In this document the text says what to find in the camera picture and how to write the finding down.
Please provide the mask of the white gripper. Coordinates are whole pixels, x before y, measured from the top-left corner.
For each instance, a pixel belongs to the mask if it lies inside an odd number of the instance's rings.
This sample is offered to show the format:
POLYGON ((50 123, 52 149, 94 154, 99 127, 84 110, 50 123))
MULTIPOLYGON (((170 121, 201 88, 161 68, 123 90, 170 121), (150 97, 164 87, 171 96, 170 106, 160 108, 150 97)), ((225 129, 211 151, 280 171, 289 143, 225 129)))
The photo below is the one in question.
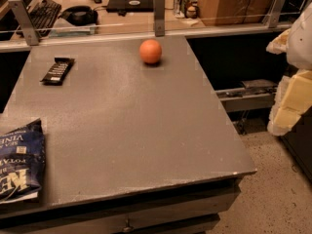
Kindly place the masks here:
POLYGON ((287 29, 272 40, 266 51, 279 55, 287 52, 287 61, 298 70, 292 77, 283 76, 269 114, 267 130, 283 136, 312 106, 312 3, 287 29))

